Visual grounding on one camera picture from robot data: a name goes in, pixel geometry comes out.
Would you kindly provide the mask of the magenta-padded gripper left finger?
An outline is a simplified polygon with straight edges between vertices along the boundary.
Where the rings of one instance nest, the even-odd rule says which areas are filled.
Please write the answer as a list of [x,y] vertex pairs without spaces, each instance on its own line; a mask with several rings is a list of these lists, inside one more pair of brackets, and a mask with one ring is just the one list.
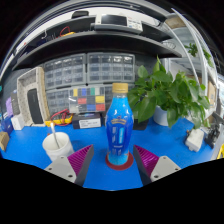
[[93,155],[94,146],[89,145],[79,149],[68,157],[60,156],[47,166],[45,171],[68,180],[78,186],[82,186],[85,182]]

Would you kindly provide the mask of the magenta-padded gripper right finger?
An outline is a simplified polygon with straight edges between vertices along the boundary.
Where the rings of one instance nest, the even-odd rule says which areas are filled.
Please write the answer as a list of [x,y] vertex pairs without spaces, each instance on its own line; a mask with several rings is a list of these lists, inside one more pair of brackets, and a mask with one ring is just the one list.
[[133,146],[133,155],[143,185],[148,185],[180,170],[180,167],[169,157],[158,157],[147,149],[137,145]]

